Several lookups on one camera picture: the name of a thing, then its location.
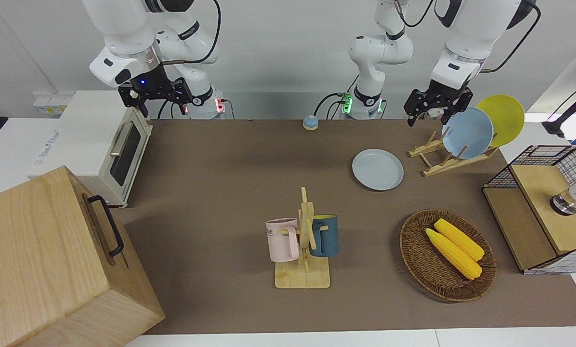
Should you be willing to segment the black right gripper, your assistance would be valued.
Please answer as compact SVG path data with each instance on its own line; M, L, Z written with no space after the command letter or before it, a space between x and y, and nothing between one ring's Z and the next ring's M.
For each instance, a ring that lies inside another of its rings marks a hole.
M167 100L179 105L180 113L189 116L189 105L193 94L186 80L180 77L170 80L164 66L159 65L150 72L142 73L118 87L121 100L127 107L135 107L147 118L147 100Z

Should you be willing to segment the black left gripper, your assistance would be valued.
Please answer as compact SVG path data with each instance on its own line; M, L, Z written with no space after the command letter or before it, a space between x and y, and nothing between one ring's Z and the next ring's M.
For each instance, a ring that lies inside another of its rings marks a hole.
M414 89L404 103L403 109L408 119L410 127L414 126L418 114L422 114L431 108L448 108L442 114L442 124L447 125L453 115L463 112L468 107L473 92L467 83L461 85L459 89L451 88L435 80L430 81L427 90L424 92Z

